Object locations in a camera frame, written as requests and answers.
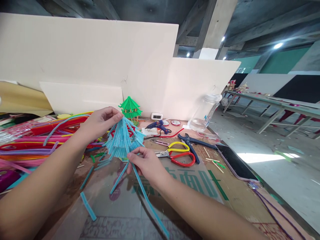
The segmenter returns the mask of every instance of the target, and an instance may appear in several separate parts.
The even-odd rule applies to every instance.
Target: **floor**
[[[241,113],[244,108],[230,107]],[[320,233],[320,139],[308,133],[285,135],[289,128],[269,126],[265,132],[256,131],[273,112],[259,117],[255,109],[248,109],[246,117],[215,111],[209,127],[235,151],[283,200],[311,227]],[[275,151],[285,153],[286,160]]]

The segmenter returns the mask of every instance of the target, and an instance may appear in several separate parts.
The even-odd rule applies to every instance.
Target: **small white device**
[[[151,113],[151,119],[152,120],[162,120],[162,118],[163,118],[163,114],[162,113],[157,113],[157,112]]]

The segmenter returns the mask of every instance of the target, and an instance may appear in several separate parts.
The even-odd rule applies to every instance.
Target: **blue glue gun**
[[[146,127],[146,129],[151,129],[151,128],[160,128],[163,132],[164,132],[164,134],[168,134],[169,133],[169,130],[168,129],[166,129],[164,126],[163,126],[163,121],[162,120],[160,120],[160,121],[158,121],[158,122],[154,122],[154,123],[151,123],[151,124],[149,124],[147,127]]]

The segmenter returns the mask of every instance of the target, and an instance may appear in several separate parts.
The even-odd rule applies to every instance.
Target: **hand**
[[[123,114],[114,107],[106,107],[94,111],[88,119],[80,125],[78,134],[89,142],[104,135],[109,128],[118,123]]]
[[[127,174],[132,172],[132,164],[137,166],[138,174],[143,175],[149,180],[152,187],[158,189],[159,183],[170,177],[167,170],[162,166],[159,158],[151,150],[145,147],[138,147],[131,153],[128,153],[127,158],[131,164],[128,165]]]

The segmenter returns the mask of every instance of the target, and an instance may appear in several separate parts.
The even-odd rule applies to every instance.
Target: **blue pliers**
[[[202,146],[205,146],[205,147],[208,147],[208,148],[212,148],[214,150],[218,150],[218,148],[215,145],[211,145],[209,143],[200,141],[198,139],[191,138],[191,137],[189,137],[189,135],[187,133],[186,133],[185,137],[182,137],[180,134],[178,134],[178,138],[181,139],[182,141],[184,141],[184,143],[186,145],[188,145],[188,147],[190,148],[190,152],[193,153],[193,155],[196,158],[196,164],[200,164],[200,160],[198,158],[198,155],[197,155],[196,151],[193,149],[191,143],[199,144],[199,145],[202,145]]]

